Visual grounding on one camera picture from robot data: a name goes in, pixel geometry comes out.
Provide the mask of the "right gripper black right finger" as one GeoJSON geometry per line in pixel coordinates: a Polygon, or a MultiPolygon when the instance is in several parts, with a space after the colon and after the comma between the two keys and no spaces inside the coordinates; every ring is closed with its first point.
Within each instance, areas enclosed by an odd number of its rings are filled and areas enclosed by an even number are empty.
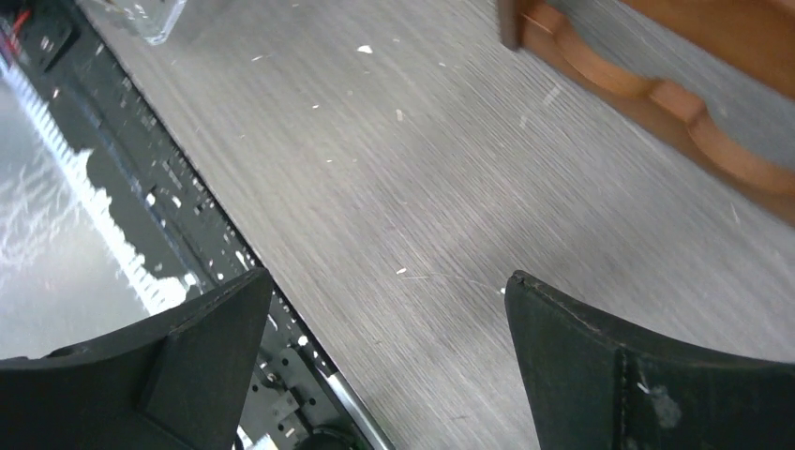
{"type": "Polygon", "coordinates": [[[504,304],[544,449],[790,449],[794,366],[667,337],[517,271],[504,304]]]}

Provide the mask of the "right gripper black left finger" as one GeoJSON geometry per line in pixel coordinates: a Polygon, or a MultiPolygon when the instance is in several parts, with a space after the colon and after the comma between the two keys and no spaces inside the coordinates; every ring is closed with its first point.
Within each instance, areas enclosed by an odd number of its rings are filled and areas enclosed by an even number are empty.
{"type": "Polygon", "coordinates": [[[1,363],[5,449],[229,449],[274,281],[253,269],[38,359],[1,363]]]}

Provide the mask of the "clear square liquor bottle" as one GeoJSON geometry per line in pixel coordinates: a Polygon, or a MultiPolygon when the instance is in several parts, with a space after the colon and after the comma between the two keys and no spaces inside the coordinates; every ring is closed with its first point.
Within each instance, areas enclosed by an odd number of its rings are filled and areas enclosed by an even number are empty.
{"type": "Polygon", "coordinates": [[[187,0],[99,0],[89,5],[110,22],[150,45],[163,44],[187,0]]]}

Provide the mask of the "brown wooden wine rack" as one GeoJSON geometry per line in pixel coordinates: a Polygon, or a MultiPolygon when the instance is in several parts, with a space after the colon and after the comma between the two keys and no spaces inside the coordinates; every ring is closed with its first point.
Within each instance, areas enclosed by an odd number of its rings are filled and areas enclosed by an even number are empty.
{"type": "MultiPolygon", "coordinates": [[[[631,1],[629,7],[706,52],[794,96],[791,1],[631,1]]],[[[704,100],[680,84],[618,67],[585,43],[546,1],[499,1],[502,44],[524,48],[618,113],[691,159],[788,225],[794,223],[793,171],[733,141],[704,100]]]]}

